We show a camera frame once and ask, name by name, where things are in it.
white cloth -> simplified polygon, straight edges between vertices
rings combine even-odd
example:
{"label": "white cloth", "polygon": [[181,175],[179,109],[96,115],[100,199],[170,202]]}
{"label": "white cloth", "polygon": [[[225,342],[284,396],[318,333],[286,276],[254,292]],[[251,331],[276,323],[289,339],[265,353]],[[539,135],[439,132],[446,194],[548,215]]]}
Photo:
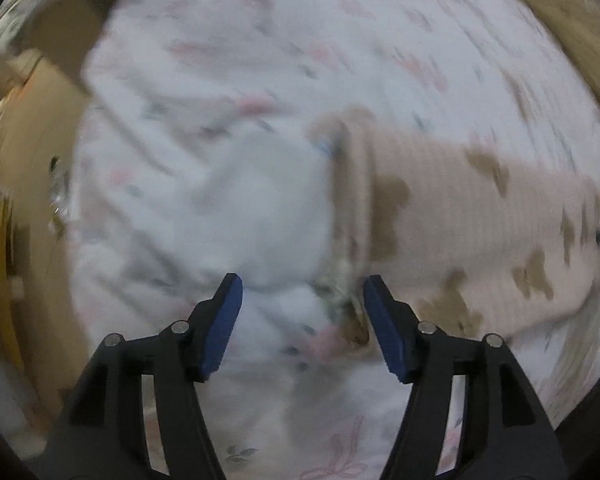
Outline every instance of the white cloth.
{"label": "white cloth", "polygon": [[[517,0],[121,0],[84,75],[94,105],[74,159],[72,295],[94,345],[113,331],[155,333],[209,297],[187,252],[208,247],[187,224],[201,213],[180,183],[196,189],[241,137],[299,138],[360,104],[405,130],[579,172],[600,190],[600,110]],[[313,214],[313,203],[296,206]],[[142,279],[128,273],[138,266]],[[199,388],[219,458],[232,480],[378,478],[409,389],[379,355],[328,362],[340,342],[299,276],[245,291],[222,367]],[[600,376],[600,297],[511,346],[559,423]],[[442,466],[461,401],[454,394]]]}

metal screw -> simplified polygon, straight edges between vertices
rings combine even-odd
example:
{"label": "metal screw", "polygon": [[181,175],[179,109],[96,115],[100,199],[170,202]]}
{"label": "metal screw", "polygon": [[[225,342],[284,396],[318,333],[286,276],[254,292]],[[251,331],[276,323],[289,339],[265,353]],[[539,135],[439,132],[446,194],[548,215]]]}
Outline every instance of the metal screw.
{"label": "metal screw", "polygon": [[498,334],[489,334],[487,336],[487,345],[494,348],[500,348],[502,345],[504,345],[504,339],[502,339]]}
{"label": "metal screw", "polygon": [[435,326],[432,322],[430,321],[421,321],[418,323],[418,330],[423,333],[423,334],[427,334],[427,335],[431,335],[433,334],[436,330],[438,329],[437,326]]}
{"label": "metal screw", "polygon": [[118,346],[118,344],[122,341],[122,336],[120,334],[109,334],[104,338],[104,346]]}
{"label": "metal screw", "polygon": [[186,321],[176,321],[171,325],[171,331],[174,334],[184,334],[187,330],[189,330],[189,323]]}

pink ribbon print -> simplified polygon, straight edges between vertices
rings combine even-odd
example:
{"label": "pink ribbon print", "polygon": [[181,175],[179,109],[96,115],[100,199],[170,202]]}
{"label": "pink ribbon print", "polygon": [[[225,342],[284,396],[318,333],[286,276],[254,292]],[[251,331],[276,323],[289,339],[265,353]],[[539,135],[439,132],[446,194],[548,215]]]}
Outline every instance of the pink ribbon print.
{"label": "pink ribbon print", "polygon": [[331,437],[331,449],[333,457],[327,467],[316,467],[300,473],[299,480],[320,480],[329,476],[338,476],[340,478],[357,478],[366,471],[366,464],[353,463],[358,452],[358,438],[360,436],[360,427],[364,417],[359,415],[353,422],[353,428],[349,435],[349,454],[343,464],[339,465],[344,454],[342,438],[339,434]]}

